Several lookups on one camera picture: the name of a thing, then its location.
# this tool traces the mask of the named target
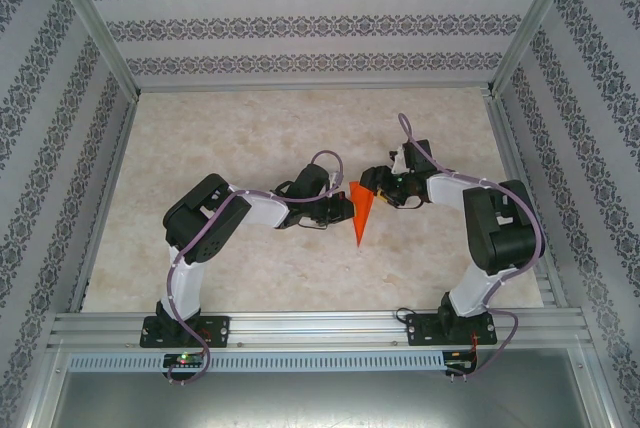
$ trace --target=enclosure wall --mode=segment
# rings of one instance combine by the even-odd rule
[[[569,301],[640,424],[640,0],[554,0],[502,93]]]
[[[144,89],[480,83],[533,0],[94,0]]]
[[[0,0],[0,426],[66,311],[131,104],[69,0]]]

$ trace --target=beige floor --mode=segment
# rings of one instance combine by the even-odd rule
[[[446,166],[504,179],[477,89],[142,95],[84,311],[154,309],[169,267],[162,217],[207,174],[269,190],[326,148],[343,157],[348,190],[404,141],[399,111]],[[461,213],[376,201],[359,249],[351,221],[325,232],[241,226],[210,261],[201,300],[205,311],[435,308],[469,261]],[[542,306],[533,274],[493,304]]]

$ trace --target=orange triangular piece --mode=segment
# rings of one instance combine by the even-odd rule
[[[364,227],[369,218],[371,205],[373,205],[373,192],[361,186],[357,181],[349,183],[349,189],[351,190],[351,202],[356,212],[356,215],[353,217],[353,227],[356,230],[356,241],[358,246],[360,246],[362,235],[364,234]]]

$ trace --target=black mounting plate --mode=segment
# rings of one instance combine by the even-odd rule
[[[464,322],[450,330],[447,336],[437,313],[407,315],[404,321],[409,346],[471,345],[474,334],[478,345],[495,345],[498,342],[493,317],[489,313],[459,320]]]
[[[189,325],[204,338],[209,348],[226,348],[229,339],[228,316],[198,316],[196,321]],[[198,348],[200,343],[189,337],[186,341],[172,336],[160,322],[158,316],[147,316],[142,324],[140,335],[140,347],[142,348]]]

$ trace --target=patterned wallpaper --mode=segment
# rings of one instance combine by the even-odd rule
[[[144,88],[488,82],[532,0],[94,0]]]
[[[69,307],[131,109],[69,0],[0,0],[0,427]]]
[[[640,426],[640,0],[554,0],[503,94],[572,304]]]

